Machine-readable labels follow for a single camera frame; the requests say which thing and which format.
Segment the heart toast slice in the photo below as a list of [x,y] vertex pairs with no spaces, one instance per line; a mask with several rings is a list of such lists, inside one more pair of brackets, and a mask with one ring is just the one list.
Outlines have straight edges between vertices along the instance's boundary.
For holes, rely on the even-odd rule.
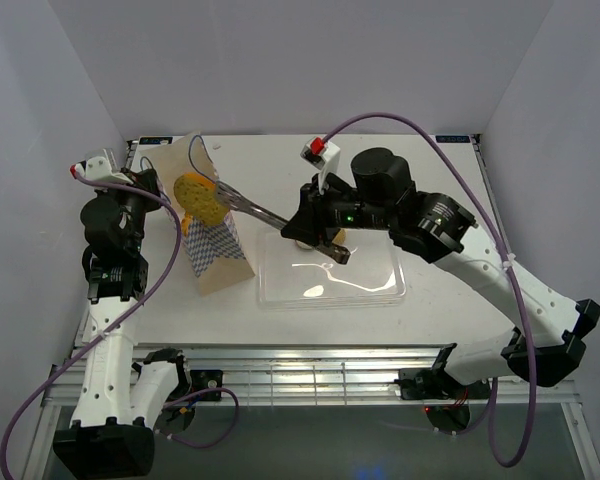
[[184,210],[181,221],[184,232],[188,231],[193,220],[216,226],[229,213],[229,209],[215,197],[215,183],[201,174],[182,174],[175,180],[173,192],[178,205]]

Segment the metal serving tongs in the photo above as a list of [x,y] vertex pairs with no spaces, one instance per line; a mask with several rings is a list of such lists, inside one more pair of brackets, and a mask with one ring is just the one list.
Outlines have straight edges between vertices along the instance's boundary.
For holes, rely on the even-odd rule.
[[[223,181],[216,182],[214,195],[220,204],[231,211],[249,215],[278,231],[281,231],[288,223],[283,217],[252,202]],[[336,244],[325,245],[319,243],[317,246],[311,246],[311,249],[320,252],[341,265],[346,265],[351,255],[347,248]]]

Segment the paper bread bag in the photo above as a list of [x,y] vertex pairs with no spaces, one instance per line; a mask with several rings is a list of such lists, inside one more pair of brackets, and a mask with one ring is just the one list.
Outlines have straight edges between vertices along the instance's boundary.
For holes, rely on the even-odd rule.
[[185,173],[198,173],[216,186],[219,175],[200,134],[172,138],[170,145],[138,143],[135,160],[140,169],[154,168],[157,171],[163,192],[178,214],[182,249],[194,272],[198,293],[207,296],[252,279],[255,273],[242,247],[230,210],[219,225],[207,226],[193,220],[188,231],[183,231],[184,210],[174,196],[175,180]]

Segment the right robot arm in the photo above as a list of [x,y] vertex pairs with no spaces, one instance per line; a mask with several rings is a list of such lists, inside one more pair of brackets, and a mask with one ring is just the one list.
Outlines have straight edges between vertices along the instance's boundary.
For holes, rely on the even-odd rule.
[[562,296],[516,261],[501,259],[467,209],[445,194],[418,190],[408,162],[387,148],[352,159],[353,185],[335,173],[337,147],[307,145],[301,156],[318,172],[301,187],[282,237],[333,250],[344,264],[349,255],[335,244],[338,230],[385,231],[395,246],[463,281],[513,325],[486,340],[442,348],[430,369],[402,381],[410,396],[454,397],[478,381],[509,375],[552,387],[579,367],[584,338],[600,318],[595,301]]

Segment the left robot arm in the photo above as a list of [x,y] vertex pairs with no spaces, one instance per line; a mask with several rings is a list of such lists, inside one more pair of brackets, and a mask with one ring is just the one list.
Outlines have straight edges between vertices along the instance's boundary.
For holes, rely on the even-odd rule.
[[122,170],[117,188],[99,189],[80,213],[87,246],[89,338],[82,390],[68,428],[53,450],[77,479],[116,479],[150,472],[153,427],[169,400],[185,397],[192,376],[181,351],[164,348],[133,361],[149,266],[141,254],[145,219],[165,199],[155,170]]

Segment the small white donut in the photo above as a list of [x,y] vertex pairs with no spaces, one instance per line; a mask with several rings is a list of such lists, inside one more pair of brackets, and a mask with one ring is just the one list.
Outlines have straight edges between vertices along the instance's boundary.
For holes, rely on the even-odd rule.
[[296,240],[296,241],[294,241],[294,242],[295,242],[296,246],[297,246],[298,248],[302,249],[302,250],[312,250],[312,249],[313,249],[313,247],[312,247],[312,246],[306,245],[306,244],[304,244],[304,243],[302,243],[302,242],[300,242],[300,241],[297,241],[297,240]]

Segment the round tan bun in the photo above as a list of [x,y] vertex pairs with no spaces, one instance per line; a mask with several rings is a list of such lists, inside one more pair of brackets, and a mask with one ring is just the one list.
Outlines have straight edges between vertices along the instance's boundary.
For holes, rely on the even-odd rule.
[[332,242],[334,244],[339,245],[339,246],[343,246],[345,241],[346,241],[346,231],[344,229],[340,229],[332,240]]

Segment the clear plastic tray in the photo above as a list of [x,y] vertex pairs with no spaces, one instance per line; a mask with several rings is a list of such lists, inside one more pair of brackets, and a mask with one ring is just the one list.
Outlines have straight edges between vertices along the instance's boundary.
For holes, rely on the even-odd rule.
[[312,249],[302,249],[273,230],[258,236],[258,300],[277,310],[393,305],[405,296],[404,273],[396,250],[379,233],[352,231],[340,265]]

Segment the left black label sticker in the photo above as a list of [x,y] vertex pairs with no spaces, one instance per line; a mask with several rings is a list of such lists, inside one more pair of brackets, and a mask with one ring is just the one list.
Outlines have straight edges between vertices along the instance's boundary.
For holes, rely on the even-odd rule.
[[141,137],[138,140],[140,145],[170,145],[173,142],[173,138],[171,136],[145,136]]

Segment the black label sticker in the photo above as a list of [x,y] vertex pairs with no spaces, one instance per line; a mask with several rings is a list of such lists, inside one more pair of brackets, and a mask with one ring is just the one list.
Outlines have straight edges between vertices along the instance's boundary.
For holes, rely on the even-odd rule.
[[140,145],[170,145],[173,142],[173,138],[171,136],[145,136],[141,137],[138,140]]
[[439,144],[470,144],[469,135],[436,135],[435,140]]

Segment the right black label sticker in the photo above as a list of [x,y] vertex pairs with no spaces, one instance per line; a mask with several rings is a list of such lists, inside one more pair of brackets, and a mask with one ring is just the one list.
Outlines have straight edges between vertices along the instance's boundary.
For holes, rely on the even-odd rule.
[[470,144],[469,135],[436,135],[435,140],[439,144]]

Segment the aluminium frame rail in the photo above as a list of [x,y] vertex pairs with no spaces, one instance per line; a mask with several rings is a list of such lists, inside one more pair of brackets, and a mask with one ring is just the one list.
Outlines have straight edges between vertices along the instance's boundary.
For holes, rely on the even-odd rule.
[[[298,205],[315,170],[299,157],[309,135],[209,136],[220,178],[281,216]],[[416,135],[341,135],[339,174],[360,151],[382,146],[406,158],[419,190],[445,193],[475,212],[438,155]],[[214,145],[221,145],[214,150]],[[407,291],[393,305],[277,310],[259,304],[258,236],[273,230],[234,215],[257,278],[208,296],[196,291],[186,254],[133,317],[134,360],[163,347],[183,348],[193,369],[224,370],[224,384],[245,406],[398,403],[402,368],[426,368],[441,345],[469,344],[512,329],[471,287],[394,248]]]

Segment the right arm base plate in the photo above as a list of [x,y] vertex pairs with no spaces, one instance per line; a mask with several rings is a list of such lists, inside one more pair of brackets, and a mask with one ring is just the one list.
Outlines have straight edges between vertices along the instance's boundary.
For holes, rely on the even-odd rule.
[[488,381],[462,385],[442,370],[432,368],[400,369],[394,383],[398,385],[403,400],[488,399],[491,394]]

